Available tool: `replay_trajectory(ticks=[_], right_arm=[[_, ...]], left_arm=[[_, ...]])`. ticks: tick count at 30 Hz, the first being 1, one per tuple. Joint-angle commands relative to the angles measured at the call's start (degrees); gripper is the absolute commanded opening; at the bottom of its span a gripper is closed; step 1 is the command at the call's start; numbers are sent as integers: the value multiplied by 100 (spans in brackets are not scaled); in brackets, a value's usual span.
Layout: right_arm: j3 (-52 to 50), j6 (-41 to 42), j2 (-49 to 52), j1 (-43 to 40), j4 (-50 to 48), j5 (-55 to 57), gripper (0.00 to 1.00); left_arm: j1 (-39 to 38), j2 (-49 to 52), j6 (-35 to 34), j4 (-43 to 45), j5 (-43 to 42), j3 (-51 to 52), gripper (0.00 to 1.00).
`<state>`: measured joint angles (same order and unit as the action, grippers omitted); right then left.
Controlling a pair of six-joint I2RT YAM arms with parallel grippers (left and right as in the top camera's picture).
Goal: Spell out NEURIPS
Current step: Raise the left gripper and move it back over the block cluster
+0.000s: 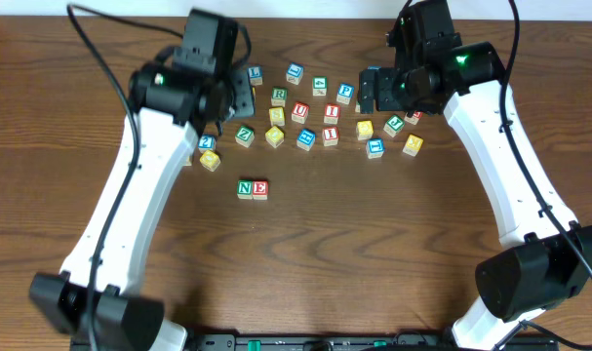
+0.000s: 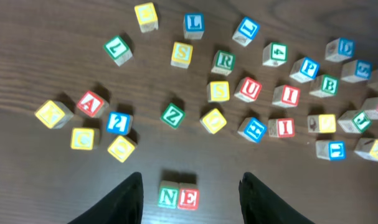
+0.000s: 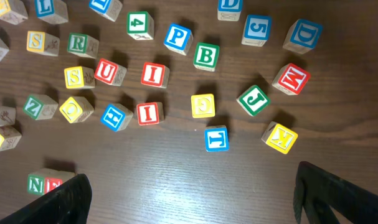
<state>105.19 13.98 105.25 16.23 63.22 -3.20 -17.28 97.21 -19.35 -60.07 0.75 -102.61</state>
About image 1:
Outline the red U block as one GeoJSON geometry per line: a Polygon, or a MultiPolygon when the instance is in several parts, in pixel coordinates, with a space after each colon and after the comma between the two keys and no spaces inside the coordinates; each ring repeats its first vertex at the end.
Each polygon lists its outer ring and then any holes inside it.
{"type": "Polygon", "coordinates": [[[302,102],[296,102],[292,109],[292,120],[304,124],[309,114],[310,107],[302,102]]]}

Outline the red E block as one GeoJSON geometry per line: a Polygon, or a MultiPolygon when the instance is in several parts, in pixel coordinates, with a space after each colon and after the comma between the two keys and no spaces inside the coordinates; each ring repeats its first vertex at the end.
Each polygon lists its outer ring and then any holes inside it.
{"type": "Polygon", "coordinates": [[[269,183],[266,180],[253,181],[253,199],[266,200],[268,198],[269,183]]]}

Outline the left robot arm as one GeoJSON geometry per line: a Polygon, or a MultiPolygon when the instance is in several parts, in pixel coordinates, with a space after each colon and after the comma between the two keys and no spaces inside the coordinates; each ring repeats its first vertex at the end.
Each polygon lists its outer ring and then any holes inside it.
{"type": "Polygon", "coordinates": [[[188,332],[161,301],[140,295],[156,225],[204,130],[255,112],[246,59],[234,55],[246,27],[192,10],[179,43],[117,87],[126,120],[95,211],[56,274],[39,273],[29,297],[78,350],[181,350],[188,332]]]}

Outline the green N block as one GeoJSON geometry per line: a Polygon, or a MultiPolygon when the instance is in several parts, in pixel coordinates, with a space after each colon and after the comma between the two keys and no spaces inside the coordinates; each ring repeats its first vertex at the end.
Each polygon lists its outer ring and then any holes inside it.
{"type": "Polygon", "coordinates": [[[254,182],[252,180],[239,180],[237,183],[237,197],[239,199],[253,198],[254,182]]]}

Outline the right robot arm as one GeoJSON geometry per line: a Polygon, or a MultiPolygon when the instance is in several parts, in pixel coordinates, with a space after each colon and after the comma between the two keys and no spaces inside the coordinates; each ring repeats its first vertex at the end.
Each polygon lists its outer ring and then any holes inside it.
{"type": "Polygon", "coordinates": [[[464,145],[502,250],[476,267],[478,296],[451,344],[499,350],[592,284],[592,225],[578,222],[533,150],[509,85],[512,62],[488,42],[464,44],[446,0],[407,2],[386,41],[395,63],[360,73],[360,110],[441,115],[464,145]]]}

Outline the green R block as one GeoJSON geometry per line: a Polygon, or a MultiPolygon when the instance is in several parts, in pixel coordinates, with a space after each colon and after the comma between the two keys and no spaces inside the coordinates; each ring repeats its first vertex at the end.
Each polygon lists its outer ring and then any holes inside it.
{"type": "Polygon", "coordinates": [[[270,103],[273,107],[285,107],[287,104],[288,90],[282,87],[273,87],[270,103]]]}

